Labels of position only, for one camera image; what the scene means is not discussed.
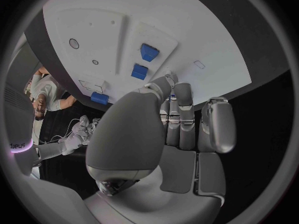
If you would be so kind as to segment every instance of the blue object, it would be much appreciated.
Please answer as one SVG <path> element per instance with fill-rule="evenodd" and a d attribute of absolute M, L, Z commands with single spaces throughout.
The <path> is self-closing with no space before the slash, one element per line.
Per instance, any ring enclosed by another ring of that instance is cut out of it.
<path fill-rule="evenodd" d="M 148 68 L 145 66 L 141 66 L 139 64 L 135 64 L 131 76 L 138 78 L 140 80 L 144 80 L 147 76 Z"/>
<path fill-rule="evenodd" d="M 155 49 L 154 47 L 151 47 L 146 44 L 142 44 L 142 47 L 141 47 L 142 59 L 144 59 L 148 62 L 151 62 L 154 58 L 157 57 L 158 54 L 159 54 L 159 51 L 157 49 Z"/>
<path fill-rule="evenodd" d="M 108 104 L 109 96 L 97 92 L 92 93 L 91 100 L 100 104 Z"/>

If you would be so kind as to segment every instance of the floor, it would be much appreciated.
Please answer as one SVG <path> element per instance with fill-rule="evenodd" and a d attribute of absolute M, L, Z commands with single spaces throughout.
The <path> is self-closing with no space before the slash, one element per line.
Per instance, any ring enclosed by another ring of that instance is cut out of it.
<path fill-rule="evenodd" d="M 277 170 L 288 145 L 293 120 L 291 75 L 284 73 L 270 83 L 230 100 L 237 123 L 237 146 L 220 154 L 227 183 L 224 206 L 215 221 L 224 224 L 247 208 L 265 189 Z M 71 108 L 48 112 L 40 139 L 48 141 L 63 135 L 73 118 L 86 114 L 89 119 L 104 113 L 79 102 Z M 201 113 L 195 113 L 196 126 Z M 40 178 L 74 189 L 82 199 L 98 188 L 85 167 L 86 147 L 73 154 L 44 160 Z"/>

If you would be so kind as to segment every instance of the white shirt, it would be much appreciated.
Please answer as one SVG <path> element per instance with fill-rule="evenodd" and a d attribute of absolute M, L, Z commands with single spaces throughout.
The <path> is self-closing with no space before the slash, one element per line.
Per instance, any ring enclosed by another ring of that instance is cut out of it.
<path fill-rule="evenodd" d="M 51 75 L 44 78 L 40 75 L 33 75 L 30 91 L 35 100 L 40 94 L 46 96 L 48 111 L 61 110 L 60 99 L 66 90 Z"/>

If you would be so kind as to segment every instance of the person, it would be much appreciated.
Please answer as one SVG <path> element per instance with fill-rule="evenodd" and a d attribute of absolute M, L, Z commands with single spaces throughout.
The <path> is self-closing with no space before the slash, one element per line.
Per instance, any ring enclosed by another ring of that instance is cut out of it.
<path fill-rule="evenodd" d="M 49 74 L 46 68 L 41 67 L 33 75 L 31 93 L 35 99 L 35 120 L 43 120 L 46 110 L 57 111 L 71 107 L 77 100 L 73 96 L 61 99 L 66 90 Z"/>

